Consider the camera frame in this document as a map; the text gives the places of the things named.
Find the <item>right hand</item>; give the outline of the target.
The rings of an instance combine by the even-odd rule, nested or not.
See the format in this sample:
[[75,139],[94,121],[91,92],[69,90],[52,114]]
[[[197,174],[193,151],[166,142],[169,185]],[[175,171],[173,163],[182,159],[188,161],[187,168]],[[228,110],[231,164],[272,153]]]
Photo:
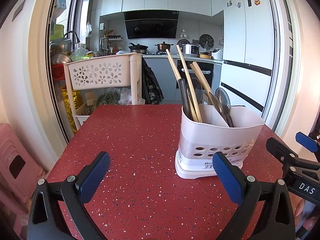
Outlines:
[[306,216],[306,219],[304,219],[303,212],[304,212],[304,206],[305,206],[305,200],[301,199],[298,203],[295,213],[294,213],[294,219],[295,219],[295,227],[299,228],[301,221],[303,221],[302,227],[308,231],[312,230],[312,228],[315,226],[317,221],[319,220],[319,207],[315,206],[315,208],[312,211],[312,216]]

